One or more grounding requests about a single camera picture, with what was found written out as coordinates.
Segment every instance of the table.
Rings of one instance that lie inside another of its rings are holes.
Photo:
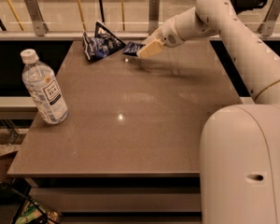
[[[96,62],[74,41],[57,78],[69,116],[50,126],[37,115],[9,175],[59,212],[201,211],[203,126],[240,103],[207,40]]]

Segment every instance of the bottle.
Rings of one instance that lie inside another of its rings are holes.
[[[22,81],[35,101],[41,117],[49,124],[64,121],[68,109],[53,70],[39,61],[33,49],[22,51],[21,58],[25,64],[21,74]]]

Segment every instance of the plastic bottle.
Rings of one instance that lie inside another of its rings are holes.
[[[33,49],[21,52],[25,67],[22,81],[35,101],[38,111],[45,122],[57,124],[65,120],[68,109],[53,70],[38,60]]]

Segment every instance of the floor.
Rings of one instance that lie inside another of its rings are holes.
[[[45,23],[51,32],[81,32],[82,21],[85,22],[87,31],[94,31],[94,24],[101,20],[99,0],[80,0],[81,12],[77,0],[36,0]],[[23,0],[0,0],[0,18],[10,32],[32,32],[33,25],[28,15]],[[148,28],[148,0],[103,0],[106,25],[114,32],[145,32]],[[262,10],[247,11],[239,15],[247,27],[257,31],[259,24],[265,18],[272,0]],[[160,23],[179,14],[195,5],[195,0],[161,0]],[[277,19],[275,31],[280,32],[280,16]],[[14,144],[10,144],[10,133],[0,128],[0,155],[21,148],[21,140],[28,129],[20,130],[20,136]],[[0,214],[0,223],[9,223],[2,220],[4,214]]]

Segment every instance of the metal bracket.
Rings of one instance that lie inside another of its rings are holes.
[[[273,0],[263,23],[258,28],[258,32],[261,33],[263,36],[272,35],[273,28],[276,24],[279,14],[280,14],[280,0]]]
[[[159,27],[160,0],[149,0],[148,34]]]
[[[24,2],[27,6],[31,21],[33,23],[35,34],[39,35],[39,36],[45,35],[46,32],[49,31],[49,29],[48,29],[48,26],[44,22],[44,19],[39,10],[37,1],[36,0],[24,0]]]

